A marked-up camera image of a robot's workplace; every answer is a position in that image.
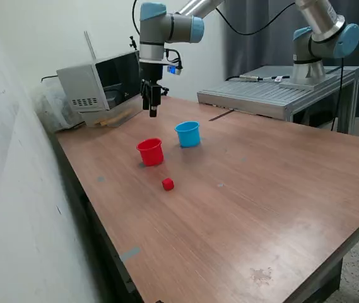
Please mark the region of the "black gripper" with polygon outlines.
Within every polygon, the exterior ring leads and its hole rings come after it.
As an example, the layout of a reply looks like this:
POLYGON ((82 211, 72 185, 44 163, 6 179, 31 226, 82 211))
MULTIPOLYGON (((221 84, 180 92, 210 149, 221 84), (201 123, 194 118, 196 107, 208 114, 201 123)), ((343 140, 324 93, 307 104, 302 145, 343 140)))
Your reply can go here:
POLYGON ((141 97, 143 100, 143 110, 150 109, 150 117, 157 116, 158 106, 161 104, 161 86, 152 84, 150 86, 150 100, 148 96, 148 83, 156 83, 163 77, 163 65, 157 63, 139 63, 139 74, 141 80, 141 97))

